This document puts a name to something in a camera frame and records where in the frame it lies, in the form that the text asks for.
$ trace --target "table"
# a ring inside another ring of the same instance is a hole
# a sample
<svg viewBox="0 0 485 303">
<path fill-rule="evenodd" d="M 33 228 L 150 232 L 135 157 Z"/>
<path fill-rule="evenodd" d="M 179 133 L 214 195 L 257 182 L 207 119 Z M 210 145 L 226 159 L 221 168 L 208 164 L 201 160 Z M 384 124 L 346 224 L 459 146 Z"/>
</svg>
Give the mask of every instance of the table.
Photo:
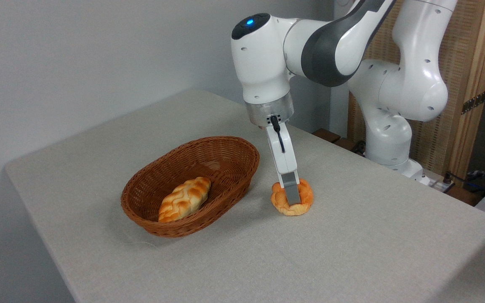
<svg viewBox="0 0 485 303">
<path fill-rule="evenodd" d="M 286 217 L 263 130 L 244 106 L 182 92 L 6 165 L 77 302 L 485 302 L 485 213 L 289 126 L 315 201 Z M 138 170 L 204 136 L 240 136 L 261 163 L 248 194 L 189 236 L 131 222 Z"/>
</svg>

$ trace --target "basket rim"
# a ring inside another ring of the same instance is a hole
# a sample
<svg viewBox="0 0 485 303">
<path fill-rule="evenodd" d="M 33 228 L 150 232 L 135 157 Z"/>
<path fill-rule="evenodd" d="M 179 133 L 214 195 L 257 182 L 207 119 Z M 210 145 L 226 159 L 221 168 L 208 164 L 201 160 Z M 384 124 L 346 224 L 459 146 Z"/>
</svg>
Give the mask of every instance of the basket rim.
<svg viewBox="0 0 485 303">
<path fill-rule="evenodd" d="M 170 157 L 173 154 L 178 153 L 182 149 L 187 149 L 190 148 L 196 144 L 200 144 L 206 141 L 237 141 L 237 142 L 242 142 L 244 145 L 248 146 L 249 150 L 253 151 L 254 154 L 254 161 L 256 165 L 253 166 L 253 169 L 249 170 L 248 173 L 245 175 L 245 177 L 250 176 L 247 182 L 239 182 L 235 184 L 232 188 L 230 188 L 228 191 L 224 191 L 220 196 L 217 196 L 215 200 L 210 201 L 208 205 L 204 208 L 198 209 L 195 213 L 191 213 L 190 215 L 187 215 L 186 217 L 183 217 L 178 220 L 174 220 L 171 222 L 157 222 L 157 221 L 151 221 L 142 218 L 140 215 L 137 215 L 128 205 L 128 200 L 129 200 L 129 194 L 130 194 L 130 188 L 133 188 L 133 185 L 140 180 L 140 176 L 144 173 L 144 171 L 150 169 L 156 162 L 161 161 L 162 159 L 165 159 L 166 157 Z M 251 144 L 248 140 L 237 137 L 237 136 L 208 136 L 208 137 L 203 137 L 203 138 L 198 138 L 196 140 L 189 141 L 187 143 L 181 144 L 180 146 L 177 146 L 176 148 L 170 150 L 166 154 L 162 155 L 161 157 L 155 159 L 151 163 L 147 164 L 145 167 L 137 171 L 129 181 L 127 181 L 127 184 L 125 185 L 123 192 L 121 193 L 121 207 L 123 208 L 123 211 L 127 213 L 127 216 L 130 217 L 132 215 L 133 218 L 130 218 L 133 220 L 136 224 L 139 226 L 143 227 L 148 226 L 150 228 L 155 228 L 155 227 L 162 227 L 162 228 L 170 228 L 171 226 L 180 226 L 181 224 L 191 224 L 193 222 L 196 222 L 196 220 L 200 219 L 204 213 L 208 213 L 212 211 L 211 207 L 215 206 L 214 203 L 219 199 L 225 199 L 227 197 L 230 197 L 233 195 L 233 192 L 240 191 L 241 188 L 247 187 L 250 185 L 250 182 L 252 180 L 252 176 L 256 173 L 258 169 L 258 165 L 260 162 L 260 155 L 257 150 L 257 148 Z"/>
</svg>

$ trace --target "woven screen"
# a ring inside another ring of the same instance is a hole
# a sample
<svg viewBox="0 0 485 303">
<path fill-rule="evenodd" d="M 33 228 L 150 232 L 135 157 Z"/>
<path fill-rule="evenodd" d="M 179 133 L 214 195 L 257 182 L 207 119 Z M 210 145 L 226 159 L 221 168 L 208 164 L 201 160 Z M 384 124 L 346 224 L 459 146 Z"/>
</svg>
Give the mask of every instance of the woven screen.
<svg viewBox="0 0 485 303">
<path fill-rule="evenodd" d="M 403 0 L 398 0 L 368 47 L 365 59 L 380 59 L 398 64 L 399 48 L 392 40 L 392 28 Z M 409 121 L 413 129 L 410 157 L 425 169 L 443 174 L 449 166 L 474 48 L 477 43 L 484 2 L 459 0 L 452 14 L 439 53 L 441 76 L 448 87 L 445 110 L 430 122 Z M 362 111 L 353 96 L 349 100 L 348 139 L 364 140 Z"/>
</svg>

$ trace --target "bread roll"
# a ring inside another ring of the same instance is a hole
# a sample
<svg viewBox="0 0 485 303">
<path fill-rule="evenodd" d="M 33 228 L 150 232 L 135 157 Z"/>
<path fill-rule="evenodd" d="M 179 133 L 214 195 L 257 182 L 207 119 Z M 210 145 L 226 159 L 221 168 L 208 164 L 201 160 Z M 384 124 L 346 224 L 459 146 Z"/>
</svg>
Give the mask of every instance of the bread roll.
<svg viewBox="0 0 485 303">
<path fill-rule="evenodd" d="M 297 184 L 298 195 L 301 198 L 301 203 L 289 205 L 287 197 L 285 196 L 285 189 L 283 189 L 279 182 L 273 184 L 273 193 L 271 194 L 271 202 L 276 209 L 284 215 L 302 215 L 310 209 L 314 203 L 314 192 L 310 184 L 304 179 L 299 179 L 300 184 Z"/>
<path fill-rule="evenodd" d="M 158 222 L 171 222 L 195 213 L 207 200 L 211 181 L 205 177 L 197 177 L 177 186 L 168 194 L 158 211 Z"/>
</svg>

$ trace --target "wooden block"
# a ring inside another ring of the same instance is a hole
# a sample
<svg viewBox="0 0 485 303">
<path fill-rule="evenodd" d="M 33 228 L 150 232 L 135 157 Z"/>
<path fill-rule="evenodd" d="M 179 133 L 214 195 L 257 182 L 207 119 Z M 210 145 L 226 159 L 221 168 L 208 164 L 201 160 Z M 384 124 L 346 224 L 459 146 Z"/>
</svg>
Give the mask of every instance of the wooden block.
<svg viewBox="0 0 485 303">
<path fill-rule="evenodd" d="M 334 144 L 351 151 L 354 149 L 355 146 L 353 142 L 347 140 L 346 138 L 340 138 L 338 141 L 334 142 Z"/>
<path fill-rule="evenodd" d="M 450 188 L 450 190 L 448 190 L 446 194 L 471 206 L 477 205 L 482 199 L 481 196 L 465 190 L 459 186 L 453 186 L 452 188 Z"/>
<path fill-rule="evenodd" d="M 338 141 L 341 137 L 335 133 L 329 132 L 327 129 L 320 128 L 312 133 L 312 135 L 317 136 L 325 141 L 334 143 Z"/>
</svg>

